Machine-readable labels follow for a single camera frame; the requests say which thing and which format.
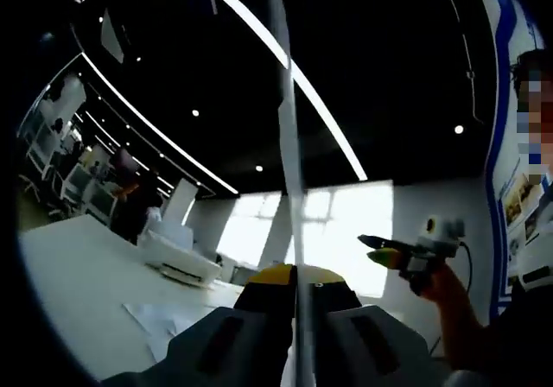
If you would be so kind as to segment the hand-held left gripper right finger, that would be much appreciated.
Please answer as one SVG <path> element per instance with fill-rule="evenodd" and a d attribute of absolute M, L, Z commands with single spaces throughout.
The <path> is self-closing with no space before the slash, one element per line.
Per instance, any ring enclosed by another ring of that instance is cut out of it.
<path fill-rule="evenodd" d="M 424 338 L 382 308 L 363 306 L 331 270 L 300 267 L 301 386 L 430 386 Z"/>

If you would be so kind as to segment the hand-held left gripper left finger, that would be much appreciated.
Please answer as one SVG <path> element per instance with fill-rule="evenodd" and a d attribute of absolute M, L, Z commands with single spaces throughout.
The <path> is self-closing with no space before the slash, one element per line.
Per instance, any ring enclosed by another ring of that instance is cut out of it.
<path fill-rule="evenodd" d="M 278 386 L 293 341 L 297 269 L 280 263 L 248 280 L 233 308 L 219 307 L 175 336 L 161 362 L 104 386 Z"/>

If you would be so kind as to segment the person's right hand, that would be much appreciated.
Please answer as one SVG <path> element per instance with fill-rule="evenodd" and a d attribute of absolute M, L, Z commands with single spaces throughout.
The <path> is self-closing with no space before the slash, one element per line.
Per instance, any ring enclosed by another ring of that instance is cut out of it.
<path fill-rule="evenodd" d="M 463 284 L 446 263 L 439 264 L 429 275 L 429 283 L 421 290 L 421 297 L 439 308 L 470 305 Z"/>

